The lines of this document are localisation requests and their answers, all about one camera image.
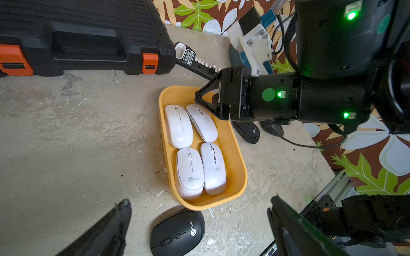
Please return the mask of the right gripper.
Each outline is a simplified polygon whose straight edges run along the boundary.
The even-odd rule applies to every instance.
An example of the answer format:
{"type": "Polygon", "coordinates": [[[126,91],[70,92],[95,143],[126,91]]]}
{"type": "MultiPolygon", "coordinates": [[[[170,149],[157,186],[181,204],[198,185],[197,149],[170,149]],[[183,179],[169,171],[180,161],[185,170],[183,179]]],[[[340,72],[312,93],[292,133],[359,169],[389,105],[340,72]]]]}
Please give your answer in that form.
{"type": "Polygon", "coordinates": [[[253,77],[245,66],[225,68],[195,93],[195,102],[223,121],[288,123],[298,119],[300,81],[295,72],[253,77]],[[203,100],[215,90],[215,103],[203,100]]]}

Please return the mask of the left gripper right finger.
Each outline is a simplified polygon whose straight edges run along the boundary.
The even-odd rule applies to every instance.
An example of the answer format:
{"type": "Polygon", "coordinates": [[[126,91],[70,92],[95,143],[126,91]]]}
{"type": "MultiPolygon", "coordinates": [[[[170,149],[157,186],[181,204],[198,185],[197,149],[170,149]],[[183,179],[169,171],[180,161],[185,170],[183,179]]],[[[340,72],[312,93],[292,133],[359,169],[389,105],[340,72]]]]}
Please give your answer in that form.
{"type": "Polygon", "coordinates": [[[327,236],[279,196],[271,198],[268,217],[279,256],[346,256],[327,236]]]}

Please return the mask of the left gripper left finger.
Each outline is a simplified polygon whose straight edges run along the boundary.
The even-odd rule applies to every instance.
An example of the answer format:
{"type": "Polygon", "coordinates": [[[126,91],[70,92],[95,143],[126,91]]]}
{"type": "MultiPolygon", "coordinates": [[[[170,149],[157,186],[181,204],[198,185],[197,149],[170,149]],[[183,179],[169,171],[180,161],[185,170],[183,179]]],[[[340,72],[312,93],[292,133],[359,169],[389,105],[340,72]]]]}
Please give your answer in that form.
{"type": "Polygon", "coordinates": [[[128,199],[122,200],[59,256],[122,256],[132,208],[128,199]]]}

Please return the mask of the white mouse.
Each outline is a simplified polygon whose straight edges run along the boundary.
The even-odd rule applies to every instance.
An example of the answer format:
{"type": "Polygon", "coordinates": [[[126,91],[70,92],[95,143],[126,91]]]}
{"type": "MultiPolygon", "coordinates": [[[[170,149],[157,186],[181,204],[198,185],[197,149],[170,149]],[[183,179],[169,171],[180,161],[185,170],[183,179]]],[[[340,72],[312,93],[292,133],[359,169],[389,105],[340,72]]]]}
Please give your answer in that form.
{"type": "Polygon", "coordinates": [[[189,104],[186,111],[197,132],[206,143],[213,143],[218,138],[218,131],[208,111],[199,104],[189,104]]]}
{"type": "Polygon", "coordinates": [[[168,143],[177,149],[191,147],[193,129],[185,108],[179,105],[167,105],[164,110],[168,143]]]}
{"type": "Polygon", "coordinates": [[[198,198],[205,185],[205,173],[199,152],[194,148],[182,148],[177,152],[175,174],[178,194],[185,200],[198,198]]]}
{"type": "Polygon", "coordinates": [[[205,191],[212,196],[220,195],[225,192],[227,183],[222,151],[213,143],[203,143],[200,150],[205,173],[205,191]]]}

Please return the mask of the black mouse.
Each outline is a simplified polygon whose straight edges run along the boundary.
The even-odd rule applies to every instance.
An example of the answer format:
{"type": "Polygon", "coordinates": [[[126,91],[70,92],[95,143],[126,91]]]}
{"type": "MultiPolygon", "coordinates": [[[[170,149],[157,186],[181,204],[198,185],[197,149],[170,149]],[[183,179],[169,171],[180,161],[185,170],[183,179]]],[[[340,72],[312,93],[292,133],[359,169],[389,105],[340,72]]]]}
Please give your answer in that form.
{"type": "Polygon", "coordinates": [[[258,143],[260,139],[260,130],[253,122],[232,121],[232,125],[246,142],[250,144],[258,143]]]}
{"type": "Polygon", "coordinates": [[[154,256],[184,256],[202,241],[206,223],[200,211],[182,209],[157,224],[151,232],[154,256]]]}
{"type": "Polygon", "coordinates": [[[264,131],[276,137],[284,136],[284,129],[280,124],[276,124],[273,120],[264,120],[260,122],[264,131]]]}

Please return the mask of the black bit holder strip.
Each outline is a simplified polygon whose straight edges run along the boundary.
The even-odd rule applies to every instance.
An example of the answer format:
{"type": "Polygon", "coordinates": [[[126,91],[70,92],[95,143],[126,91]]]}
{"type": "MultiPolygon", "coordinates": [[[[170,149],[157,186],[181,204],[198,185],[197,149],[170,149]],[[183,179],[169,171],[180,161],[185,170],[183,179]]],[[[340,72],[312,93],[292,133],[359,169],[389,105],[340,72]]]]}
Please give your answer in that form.
{"type": "Polygon", "coordinates": [[[216,65],[211,65],[200,59],[196,52],[182,42],[175,44],[176,64],[188,69],[189,71],[212,80],[222,69],[216,65]]]}

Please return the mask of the yellow plastic tray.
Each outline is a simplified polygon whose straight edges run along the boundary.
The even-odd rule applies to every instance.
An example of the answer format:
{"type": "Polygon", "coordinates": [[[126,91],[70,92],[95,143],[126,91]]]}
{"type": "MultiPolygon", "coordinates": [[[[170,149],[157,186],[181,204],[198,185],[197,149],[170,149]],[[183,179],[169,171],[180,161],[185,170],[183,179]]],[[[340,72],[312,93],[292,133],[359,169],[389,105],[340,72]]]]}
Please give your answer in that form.
{"type": "Polygon", "coordinates": [[[196,104],[197,91],[165,88],[159,111],[171,193],[186,208],[200,211],[241,196],[248,175],[232,125],[196,104]]]}

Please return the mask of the teal plastic tray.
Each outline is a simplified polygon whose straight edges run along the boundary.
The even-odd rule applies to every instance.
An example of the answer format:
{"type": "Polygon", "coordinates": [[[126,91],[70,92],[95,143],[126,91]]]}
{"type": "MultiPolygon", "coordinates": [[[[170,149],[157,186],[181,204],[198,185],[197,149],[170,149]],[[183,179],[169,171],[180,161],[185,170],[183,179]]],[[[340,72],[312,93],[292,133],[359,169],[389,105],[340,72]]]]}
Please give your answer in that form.
{"type": "Polygon", "coordinates": [[[228,48],[228,52],[229,52],[230,62],[231,62],[232,67],[249,66],[246,55],[243,51],[239,52],[233,47],[233,45],[230,44],[228,48]]]}

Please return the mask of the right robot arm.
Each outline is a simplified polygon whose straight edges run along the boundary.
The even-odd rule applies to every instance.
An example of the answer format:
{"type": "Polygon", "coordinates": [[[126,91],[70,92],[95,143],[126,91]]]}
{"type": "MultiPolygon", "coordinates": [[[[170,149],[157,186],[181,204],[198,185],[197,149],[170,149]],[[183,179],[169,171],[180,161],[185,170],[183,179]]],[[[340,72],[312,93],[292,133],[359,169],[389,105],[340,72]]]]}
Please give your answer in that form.
{"type": "Polygon", "coordinates": [[[375,108],[392,134],[409,133],[409,1],[297,1],[283,36],[291,73],[264,67],[272,41],[255,9],[228,34],[249,66],[224,68],[195,93],[219,119],[326,123],[350,134],[375,108]]]}

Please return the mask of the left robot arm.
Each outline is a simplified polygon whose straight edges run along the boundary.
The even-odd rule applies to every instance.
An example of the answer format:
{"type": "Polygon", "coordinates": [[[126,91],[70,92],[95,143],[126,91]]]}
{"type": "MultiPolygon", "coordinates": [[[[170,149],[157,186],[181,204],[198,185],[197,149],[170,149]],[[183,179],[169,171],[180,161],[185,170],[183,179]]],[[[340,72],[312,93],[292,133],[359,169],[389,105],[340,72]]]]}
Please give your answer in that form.
{"type": "MultiPolygon", "coordinates": [[[[409,245],[408,195],[351,196],[336,207],[325,195],[305,213],[295,212],[280,197],[268,209],[276,256],[343,256],[353,245],[384,248],[388,243],[409,245]]],[[[121,256],[132,216],[124,199],[89,230],[61,251],[63,256],[121,256]]],[[[201,212],[182,209],[157,224],[150,248],[155,256],[183,256],[202,241],[206,231],[201,212]]]]}

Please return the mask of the black tool case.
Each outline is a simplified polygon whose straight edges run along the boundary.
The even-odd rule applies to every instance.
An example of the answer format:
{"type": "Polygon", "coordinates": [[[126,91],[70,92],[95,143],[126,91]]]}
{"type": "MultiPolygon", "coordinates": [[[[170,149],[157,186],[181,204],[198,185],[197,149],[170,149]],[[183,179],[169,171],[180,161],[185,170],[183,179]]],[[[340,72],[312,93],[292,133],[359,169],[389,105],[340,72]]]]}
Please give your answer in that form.
{"type": "Polygon", "coordinates": [[[176,51],[152,1],[2,1],[1,76],[166,74],[176,51]]]}

